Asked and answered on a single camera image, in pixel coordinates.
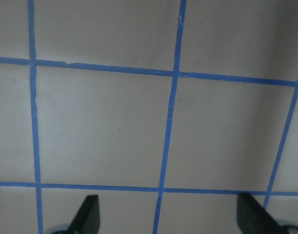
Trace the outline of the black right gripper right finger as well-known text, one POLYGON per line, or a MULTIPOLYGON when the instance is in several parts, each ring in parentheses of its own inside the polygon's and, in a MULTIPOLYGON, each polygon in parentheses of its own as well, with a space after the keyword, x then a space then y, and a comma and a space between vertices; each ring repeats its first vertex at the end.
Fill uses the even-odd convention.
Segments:
POLYGON ((250 193, 237 195, 237 225, 243 234, 287 234, 250 193))

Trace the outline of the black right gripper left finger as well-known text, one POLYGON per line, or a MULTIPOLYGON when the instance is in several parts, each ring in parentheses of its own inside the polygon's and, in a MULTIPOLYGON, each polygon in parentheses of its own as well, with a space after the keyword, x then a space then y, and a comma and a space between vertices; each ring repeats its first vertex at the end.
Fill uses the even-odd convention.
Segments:
POLYGON ((98 234, 100 211, 98 195, 88 195, 67 229, 68 234, 98 234))

